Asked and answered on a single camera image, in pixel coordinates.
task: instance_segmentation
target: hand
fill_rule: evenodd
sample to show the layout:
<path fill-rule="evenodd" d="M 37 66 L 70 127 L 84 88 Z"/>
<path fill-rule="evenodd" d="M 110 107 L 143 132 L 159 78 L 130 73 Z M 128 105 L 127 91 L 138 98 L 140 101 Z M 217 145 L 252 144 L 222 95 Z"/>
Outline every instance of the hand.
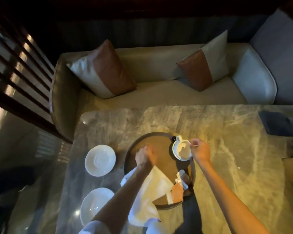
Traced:
<path fill-rule="evenodd" d="M 137 167 L 152 169 L 156 165 L 157 155 L 154 153 L 152 145 L 147 143 L 136 153 Z"/>
<path fill-rule="evenodd" d="M 199 166 L 202 168 L 206 165 L 210 165 L 211 155 L 208 144 L 195 138 L 190 139 L 190 143 L 192 157 L 199 164 Z"/>

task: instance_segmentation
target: round tray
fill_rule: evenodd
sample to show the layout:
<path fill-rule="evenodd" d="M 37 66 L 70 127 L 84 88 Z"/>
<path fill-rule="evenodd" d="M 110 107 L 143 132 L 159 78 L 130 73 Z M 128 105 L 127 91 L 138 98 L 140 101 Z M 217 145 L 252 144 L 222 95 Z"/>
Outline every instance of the round tray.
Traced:
<path fill-rule="evenodd" d="M 146 143 L 152 144 L 154 150 L 158 154 L 157 167 L 175 184 L 176 174 L 179 170 L 183 169 L 194 182 L 195 169 L 190 165 L 190 161 L 180 161 L 172 153 L 172 135 L 164 132 L 151 132 L 138 138 L 129 147 L 125 158 L 124 172 L 129 173 L 137 166 L 135 155 L 137 151 L 144 147 Z M 171 209 L 182 202 L 175 204 L 168 204 L 166 195 L 153 201 L 158 210 Z"/>

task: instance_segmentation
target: white napkin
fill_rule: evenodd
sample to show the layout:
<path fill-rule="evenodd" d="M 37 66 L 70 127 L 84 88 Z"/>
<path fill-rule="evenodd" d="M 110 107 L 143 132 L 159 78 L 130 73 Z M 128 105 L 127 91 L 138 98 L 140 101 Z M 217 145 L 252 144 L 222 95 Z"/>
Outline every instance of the white napkin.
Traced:
<path fill-rule="evenodd" d="M 132 169 L 121 180 L 121 186 L 131 177 L 136 170 Z M 138 194 L 133 202 L 133 206 L 128 215 L 130 224 L 138 227 L 147 227 L 149 222 L 154 219 L 160 219 L 154 200 L 162 197 L 172 189 L 173 183 L 165 176 L 157 166 L 154 166 L 149 175 L 145 178 Z"/>

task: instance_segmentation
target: person's left hand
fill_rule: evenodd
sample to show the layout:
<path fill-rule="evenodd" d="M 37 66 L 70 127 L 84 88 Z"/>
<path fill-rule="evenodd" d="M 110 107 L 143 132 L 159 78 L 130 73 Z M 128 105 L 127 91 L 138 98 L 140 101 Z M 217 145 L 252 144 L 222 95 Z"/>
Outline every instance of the person's left hand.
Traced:
<path fill-rule="evenodd" d="M 151 168 L 156 165 L 157 155 L 154 153 L 152 145 L 146 144 L 143 148 L 139 149 L 136 153 L 137 167 Z"/>

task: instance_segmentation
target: marble tabletop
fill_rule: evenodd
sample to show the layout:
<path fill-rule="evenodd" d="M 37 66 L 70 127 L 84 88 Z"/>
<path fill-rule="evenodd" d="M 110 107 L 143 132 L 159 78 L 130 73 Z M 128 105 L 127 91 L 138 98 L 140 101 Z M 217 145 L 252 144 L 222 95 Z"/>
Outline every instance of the marble tabletop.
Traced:
<path fill-rule="evenodd" d="M 289 156 L 293 137 L 266 134 L 258 116 L 263 109 L 293 117 L 293 106 L 276 105 L 158 106 L 83 114 L 70 152 L 56 234 L 76 234 L 82 229 L 80 205 L 86 195 L 98 187 L 116 192 L 129 146 L 138 137 L 156 131 L 206 141 L 216 172 L 269 231 L 293 233 L 293 187 L 282 164 L 282 158 Z M 99 144 L 111 146 L 117 160 L 110 173 L 93 177 L 86 172 L 84 160 Z M 161 221 L 171 233 L 230 233 L 196 163 L 195 173 L 195 196 L 176 208 L 159 211 Z M 127 223 L 123 233 L 145 230 Z"/>

